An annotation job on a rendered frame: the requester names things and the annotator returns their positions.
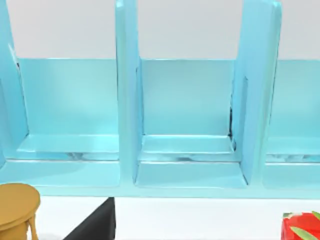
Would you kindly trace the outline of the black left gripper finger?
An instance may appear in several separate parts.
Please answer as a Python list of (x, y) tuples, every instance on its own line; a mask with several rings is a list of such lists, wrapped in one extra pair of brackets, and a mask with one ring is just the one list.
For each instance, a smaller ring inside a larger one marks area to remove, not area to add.
[(115, 240), (115, 198), (108, 197), (63, 240)]

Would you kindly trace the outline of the golden trophy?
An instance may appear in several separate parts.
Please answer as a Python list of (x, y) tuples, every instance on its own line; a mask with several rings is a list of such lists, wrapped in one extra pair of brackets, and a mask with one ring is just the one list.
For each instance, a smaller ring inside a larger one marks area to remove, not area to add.
[(36, 230), (36, 212), (40, 193), (25, 183), (0, 184), (0, 240), (39, 240)]

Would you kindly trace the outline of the light blue rack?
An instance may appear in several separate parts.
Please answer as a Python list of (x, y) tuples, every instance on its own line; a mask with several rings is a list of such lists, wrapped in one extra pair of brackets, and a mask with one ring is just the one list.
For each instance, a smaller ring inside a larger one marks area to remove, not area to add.
[(282, 0), (241, 0), (233, 59), (144, 58), (138, 0), (113, 55), (21, 57), (0, 0), (0, 186), (49, 196), (320, 200), (320, 55), (279, 58)]

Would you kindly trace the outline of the red and green book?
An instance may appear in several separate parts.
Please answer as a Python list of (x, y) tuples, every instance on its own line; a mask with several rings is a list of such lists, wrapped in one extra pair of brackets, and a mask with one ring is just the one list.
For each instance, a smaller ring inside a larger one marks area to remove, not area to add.
[(320, 213), (284, 213), (281, 240), (320, 240)]

